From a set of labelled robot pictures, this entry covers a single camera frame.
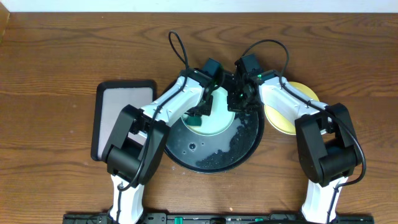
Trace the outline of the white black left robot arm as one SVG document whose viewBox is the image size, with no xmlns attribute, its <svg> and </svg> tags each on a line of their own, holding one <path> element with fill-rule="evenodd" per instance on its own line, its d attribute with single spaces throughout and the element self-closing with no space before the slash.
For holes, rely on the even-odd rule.
<svg viewBox="0 0 398 224">
<path fill-rule="evenodd" d="M 171 127 L 180 119 L 189 126 L 204 126 L 204 119 L 212 114 L 212 93 L 224 80 L 220 69 L 188 68 L 152 103 L 121 109 L 99 155 L 116 191 L 110 210 L 113 223 L 138 222 L 144 211 L 144 186 L 159 166 Z"/>
</svg>

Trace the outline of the yellow plate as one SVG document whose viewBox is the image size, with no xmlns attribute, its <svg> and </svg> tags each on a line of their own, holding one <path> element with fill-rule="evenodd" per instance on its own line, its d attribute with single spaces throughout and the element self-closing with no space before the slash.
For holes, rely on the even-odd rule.
<svg viewBox="0 0 398 224">
<path fill-rule="evenodd" d="M 295 87 L 296 89 L 300 90 L 302 93 L 305 95 L 311 97 L 314 100 L 319 100 L 318 96 L 316 93 L 309 88 L 308 86 L 298 83 L 298 82 L 290 82 L 290 84 Z M 268 120 L 268 122 L 276 128 L 276 130 L 288 134 L 288 135 L 296 135 L 295 131 L 295 126 L 287 120 L 285 117 L 283 117 L 278 111 L 276 111 L 274 108 L 265 105 L 264 106 L 264 112 L 265 116 Z"/>
</svg>

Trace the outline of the pale green plate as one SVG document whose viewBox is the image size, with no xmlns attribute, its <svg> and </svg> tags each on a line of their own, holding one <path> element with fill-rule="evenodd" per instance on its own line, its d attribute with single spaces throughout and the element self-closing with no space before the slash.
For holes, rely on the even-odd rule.
<svg viewBox="0 0 398 224">
<path fill-rule="evenodd" d="M 235 117 L 235 113 L 227 109 L 227 95 L 227 91 L 222 87 L 212 93 L 211 114 L 209 116 L 201 116 L 201 126 L 187 126 L 184 122 L 184 119 L 188 116 L 187 114 L 181 117 L 183 124 L 191 131 L 205 136 L 222 133 L 229 128 Z"/>
</svg>

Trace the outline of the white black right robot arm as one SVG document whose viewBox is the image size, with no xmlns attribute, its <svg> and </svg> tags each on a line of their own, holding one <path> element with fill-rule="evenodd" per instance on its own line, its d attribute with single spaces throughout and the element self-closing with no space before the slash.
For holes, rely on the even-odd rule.
<svg viewBox="0 0 398 224">
<path fill-rule="evenodd" d="M 319 102 L 292 86 L 275 70 L 229 75 L 223 84 L 230 111 L 269 106 L 295 128 L 298 158 L 308 177 L 307 196 L 301 208 L 312 223 L 336 220 L 336 204 L 355 167 L 365 173 L 366 159 L 354 131 L 351 116 L 341 103 Z"/>
</svg>

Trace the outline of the green yellow sponge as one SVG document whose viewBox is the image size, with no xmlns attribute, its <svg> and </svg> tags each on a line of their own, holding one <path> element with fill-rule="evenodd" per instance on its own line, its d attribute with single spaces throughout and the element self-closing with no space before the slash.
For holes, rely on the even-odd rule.
<svg viewBox="0 0 398 224">
<path fill-rule="evenodd" d="M 202 119 L 201 116 L 199 115 L 194 115 L 190 116 L 188 115 L 185 119 L 184 122 L 187 126 L 201 126 L 202 124 Z"/>
</svg>

